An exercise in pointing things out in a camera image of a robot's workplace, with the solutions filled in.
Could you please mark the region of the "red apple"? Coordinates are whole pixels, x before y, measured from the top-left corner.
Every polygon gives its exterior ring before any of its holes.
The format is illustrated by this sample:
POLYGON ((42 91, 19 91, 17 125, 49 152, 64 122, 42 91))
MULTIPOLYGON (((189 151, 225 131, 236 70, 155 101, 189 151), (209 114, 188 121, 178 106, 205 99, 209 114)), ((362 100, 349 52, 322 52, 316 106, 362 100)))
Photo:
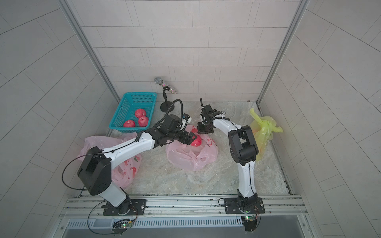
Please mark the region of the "red apple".
POLYGON ((201 144, 202 144, 202 138, 200 137, 200 135, 197 135, 196 139, 191 143, 191 146, 199 147, 201 146, 201 144))
POLYGON ((141 117, 146 117, 146 111, 144 109, 137 109, 135 111, 135 117, 138 119, 141 117))
POLYGON ((147 116, 142 116, 138 119, 138 124, 141 128, 148 126, 149 118, 147 116))
POLYGON ((136 123, 133 120, 127 120, 123 124, 124 128, 134 128, 136 127, 136 123))

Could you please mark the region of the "pink plastic bag back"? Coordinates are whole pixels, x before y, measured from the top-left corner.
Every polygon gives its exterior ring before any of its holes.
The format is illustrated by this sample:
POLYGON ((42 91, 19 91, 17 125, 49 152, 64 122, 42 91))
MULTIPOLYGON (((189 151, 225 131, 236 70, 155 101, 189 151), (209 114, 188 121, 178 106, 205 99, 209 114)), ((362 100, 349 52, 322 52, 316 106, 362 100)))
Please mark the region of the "pink plastic bag back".
POLYGON ((206 165, 217 160, 218 146, 208 135, 198 134, 195 126, 189 125, 186 131, 200 135, 202 144, 199 147, 193 147, 175 141, 166 146, 166 155, 168 161, 177 168, 186 171, 199 171, 206 165))

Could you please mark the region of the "yellow-green plastic bag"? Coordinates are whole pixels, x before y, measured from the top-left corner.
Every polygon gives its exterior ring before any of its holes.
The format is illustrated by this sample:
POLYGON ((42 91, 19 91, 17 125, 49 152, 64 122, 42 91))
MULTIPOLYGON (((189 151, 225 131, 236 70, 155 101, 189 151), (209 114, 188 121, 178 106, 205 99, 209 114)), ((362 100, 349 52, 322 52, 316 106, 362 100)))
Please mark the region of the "yellow-green plastic bag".
POLYGON ((273 139, 274 133, 283 133, 283 128, 277 126, 277 122, 272 117, 260 117, 253 108, 250 115, 254 121, 250 124, 259 153, 256 160, 261 160, 265 154, 267 144, 273 139))

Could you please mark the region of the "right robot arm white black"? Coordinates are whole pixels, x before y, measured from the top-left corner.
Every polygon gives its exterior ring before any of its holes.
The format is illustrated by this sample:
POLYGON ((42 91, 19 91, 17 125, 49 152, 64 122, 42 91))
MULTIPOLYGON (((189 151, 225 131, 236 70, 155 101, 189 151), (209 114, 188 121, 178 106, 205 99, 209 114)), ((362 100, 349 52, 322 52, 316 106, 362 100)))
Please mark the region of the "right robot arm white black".
POLYGON ((201 121, 197 123, 197 132, 211 134, 218 129, 227 136, 231 157, 238 166, 238 207, 244 213, 251 212, 259 201, 254 182, 255 161, 259 148, 252 129, 250 126, 232 122, 223 112, 213 109, 210 105, 204 105, 202 100, 200 105, 201 121))

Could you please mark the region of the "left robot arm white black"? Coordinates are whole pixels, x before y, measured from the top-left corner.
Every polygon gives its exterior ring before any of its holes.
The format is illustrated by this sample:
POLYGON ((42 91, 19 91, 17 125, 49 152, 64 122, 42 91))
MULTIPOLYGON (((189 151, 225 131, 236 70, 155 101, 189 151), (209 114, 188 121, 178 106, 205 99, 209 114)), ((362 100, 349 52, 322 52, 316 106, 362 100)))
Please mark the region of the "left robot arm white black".
POLYGON ((131 211, 131 199, 120 186, 113 182, 112 171, 128 159, 145 151, 175 141, 190 145, 197 138, 194 133, 186 131, 191 118, 184 113, 182 100, 176 99, 174 103, 180 104, 180 116, 166 112, 153 127, 140 132, 135 138, 110 148, 93 147, 82 155, 83 161, 77 175, 84 184, 84 190, 91 195, 101 196, 119 215, 125 215, 131 211))

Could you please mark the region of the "microphone on black stand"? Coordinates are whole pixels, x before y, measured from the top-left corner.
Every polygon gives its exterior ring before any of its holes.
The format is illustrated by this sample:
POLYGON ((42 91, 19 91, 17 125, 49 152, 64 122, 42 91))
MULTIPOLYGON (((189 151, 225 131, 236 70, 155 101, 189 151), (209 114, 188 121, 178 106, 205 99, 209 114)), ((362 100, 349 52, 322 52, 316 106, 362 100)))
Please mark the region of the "microphone on black stand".
POLYGON ((175 95, 177 91, 172 86, 167 84, 161 77, 155 77, 154 82, 163 88, 162 92, 164 102, 160 105, 160 110, 165 113, 173 111, 174 106, 172 105, 172 102, 168 101, 167 92, 175 95))

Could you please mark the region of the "teal plastic basket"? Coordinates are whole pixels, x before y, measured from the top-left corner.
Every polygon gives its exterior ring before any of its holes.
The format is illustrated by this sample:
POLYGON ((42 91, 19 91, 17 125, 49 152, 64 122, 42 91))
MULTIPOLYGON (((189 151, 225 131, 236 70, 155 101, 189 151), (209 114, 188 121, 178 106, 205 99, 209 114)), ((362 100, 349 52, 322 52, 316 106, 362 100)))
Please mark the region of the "teal plastic basket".
POLYGON ((157 93, 154 92, 129 92, 126 93, 109 124, 109 129, 117 130, 121 133, 139 133, 149 128, 151 123, 151 118, 155 108, 155 103, 157 99, 157 93), (139 125, 139 118, 135 116, 135 112, 138 109, 143 109, 146 111, 146 116, 148 117, 148 124, 145 127, 139 125), (136 126, 134 128, 125 128, 124 123, 128 120, 135 122, 136 126))

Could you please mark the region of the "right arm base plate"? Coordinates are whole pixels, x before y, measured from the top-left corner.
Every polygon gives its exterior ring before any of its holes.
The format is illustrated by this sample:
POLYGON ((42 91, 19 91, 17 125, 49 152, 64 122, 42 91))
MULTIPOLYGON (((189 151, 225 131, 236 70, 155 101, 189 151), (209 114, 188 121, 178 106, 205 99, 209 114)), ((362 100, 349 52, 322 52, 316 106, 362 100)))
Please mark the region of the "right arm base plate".
POLYGON ((266 212, 262 198, 254 197, 249 199, 222 198, 226 214, 264 214, 266 212))

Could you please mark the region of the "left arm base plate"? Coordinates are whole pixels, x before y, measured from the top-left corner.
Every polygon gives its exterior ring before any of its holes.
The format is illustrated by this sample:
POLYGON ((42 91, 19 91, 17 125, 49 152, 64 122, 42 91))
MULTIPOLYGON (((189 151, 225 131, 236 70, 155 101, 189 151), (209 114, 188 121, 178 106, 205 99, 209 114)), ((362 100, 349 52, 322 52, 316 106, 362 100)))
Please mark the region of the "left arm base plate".
POLYGON ((101 208, 104 209, 104 216, 139 216, 144 214, 146 203, 146 199, 127 199, 118 207, 114 207, 110 202, 107 202, 101 208))

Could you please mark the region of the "aluminium rail frame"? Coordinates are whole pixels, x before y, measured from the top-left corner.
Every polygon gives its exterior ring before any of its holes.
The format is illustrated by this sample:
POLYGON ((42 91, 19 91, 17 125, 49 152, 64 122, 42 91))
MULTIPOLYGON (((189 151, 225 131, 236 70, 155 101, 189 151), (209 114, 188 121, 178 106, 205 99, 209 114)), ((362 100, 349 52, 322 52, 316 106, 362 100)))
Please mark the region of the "aluminium rail frame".
POLYGON ((106 233, 113 235, 113 224, 122 219, 135 220, 129 229, 138 228, 243 228, 242 216, 256 216, 259 228, 267 231, 277 218, 296 219, 296 231, 305 238, 314 238, 316 233, 305 204, 299 195, 264 194, 262 198, 264 214, 226 214, 221 204, 222 198, 234 195, 133 195, 131 199, 146 199, 143 215, 104 216, 101 208, 107 201, 99 196, 84 193, 78 198, 67 200, 50 236, 61 238, 69 230, 86 230, 90 234, 106 233))

